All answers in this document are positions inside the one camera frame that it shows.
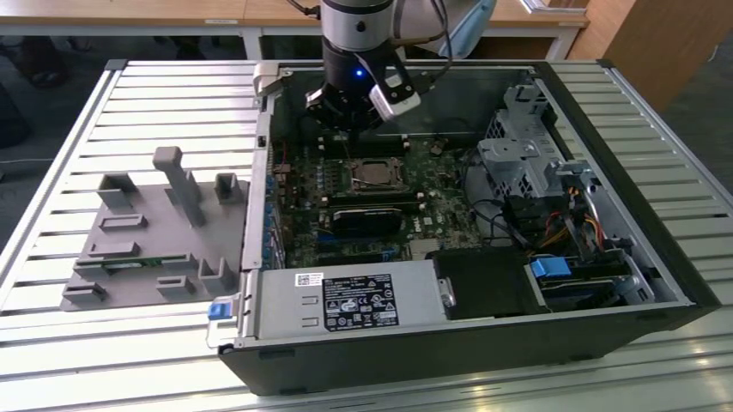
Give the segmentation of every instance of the blue release tab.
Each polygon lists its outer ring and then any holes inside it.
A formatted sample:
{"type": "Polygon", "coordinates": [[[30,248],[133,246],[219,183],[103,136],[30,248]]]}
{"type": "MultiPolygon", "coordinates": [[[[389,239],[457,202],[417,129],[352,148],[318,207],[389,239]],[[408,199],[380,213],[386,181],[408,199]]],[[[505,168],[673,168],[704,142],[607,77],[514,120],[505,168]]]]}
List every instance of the blue release tab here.
{"type": "Polygon", "coordinates": [[[213,303],[209,306],[209,320],[231,319],[231,303],[213,303]]]}
{"type": "Polygon", "coordinates": [[[571,268],[564,257],[541,257],[530,265],[536,277],[571,276],[571,268]]]}

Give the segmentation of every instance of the warning label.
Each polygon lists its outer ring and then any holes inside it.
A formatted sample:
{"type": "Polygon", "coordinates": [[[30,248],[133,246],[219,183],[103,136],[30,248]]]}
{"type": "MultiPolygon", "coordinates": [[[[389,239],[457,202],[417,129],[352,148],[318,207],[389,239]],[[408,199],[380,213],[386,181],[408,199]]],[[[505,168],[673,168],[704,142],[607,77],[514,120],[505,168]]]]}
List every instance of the warning label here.
{"type": "Polygon", "coordinates": [[[400,324],[392,275],[324,279],[326,329],[354,330],[400,324]]]}

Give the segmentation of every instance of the wooden desk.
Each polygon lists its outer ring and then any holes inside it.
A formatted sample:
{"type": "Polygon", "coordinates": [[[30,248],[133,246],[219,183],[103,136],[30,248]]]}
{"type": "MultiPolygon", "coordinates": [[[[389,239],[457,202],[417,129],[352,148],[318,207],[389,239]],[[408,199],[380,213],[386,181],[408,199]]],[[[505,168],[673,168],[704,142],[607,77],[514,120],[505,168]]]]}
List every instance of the wooden desk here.
{"type": "Polygon", "coordinates": [[[246,0],[0,0],[0,34],[239,35],[246,0]]]}
{"type": "Polygon", "coordinates": [[[733,28],[733,3],[592,0],[587,14],[569,57],[609,59],[661,112],[733,28]]]}
{"type": "MultiPolygon", "coordinates": [[[[302,0],[313,6],[318,0],[302,0]]],[[[247,56],[262,59],[262,36],[321,35],[318,21],[302,15],[286,0],[247,0],[243,37],[247,56]]],[[[549,59],[568,55],[579,30],[588,25],[581,15],[529,14],[520,0],[498,0],[485,37],[553,38],[549,59]]]]}

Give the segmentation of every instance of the red wire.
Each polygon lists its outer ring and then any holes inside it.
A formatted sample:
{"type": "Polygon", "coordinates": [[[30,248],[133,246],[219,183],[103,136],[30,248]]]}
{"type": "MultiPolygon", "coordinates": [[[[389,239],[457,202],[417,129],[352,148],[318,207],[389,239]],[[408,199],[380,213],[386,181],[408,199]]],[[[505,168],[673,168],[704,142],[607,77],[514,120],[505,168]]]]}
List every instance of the red wire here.
{"type": "Polygon", "coordinates": [[[563,215],[561,212],[552,212],[551,213],[551,216],[548,217],[548,221],[545,222],[545,238],[548,236],[551,236],[551,223],[552,223],[552,219],[556,217],[556,216],[560,216],[563,215]]]}

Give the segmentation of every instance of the floor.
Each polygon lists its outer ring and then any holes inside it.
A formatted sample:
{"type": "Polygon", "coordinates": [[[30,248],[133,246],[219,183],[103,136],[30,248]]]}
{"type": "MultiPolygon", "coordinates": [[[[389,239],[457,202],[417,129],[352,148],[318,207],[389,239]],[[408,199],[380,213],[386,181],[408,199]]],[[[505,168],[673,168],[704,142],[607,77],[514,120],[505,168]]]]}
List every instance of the floor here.
{"type": "MultiPolygon", "coordinates": [[[[202,39],[201,49],[207,58],[245,58],[237,38],[223,38],[214,47],[202,39]]],[[[0,82],[15,100],[34,133],[20,145],[0,149],[0,248],[28,206],[38,185],[67,137],[94,84],[111,58],[171,60],[177,48],[171,41],[153,38],[95,38],[93,49],[73,51],[58,39],[71,79],[59,88],[36,90],[19,75],[10,62],[0,58],[0,82]],[[4,161],[39,159],[4,164],[4,161]]],[[[701,68],[679,99],[664,113],[664,119],[696,152],[701,161],[733,191],[733,33],[721,44],[715,59],[701,68]]]]}

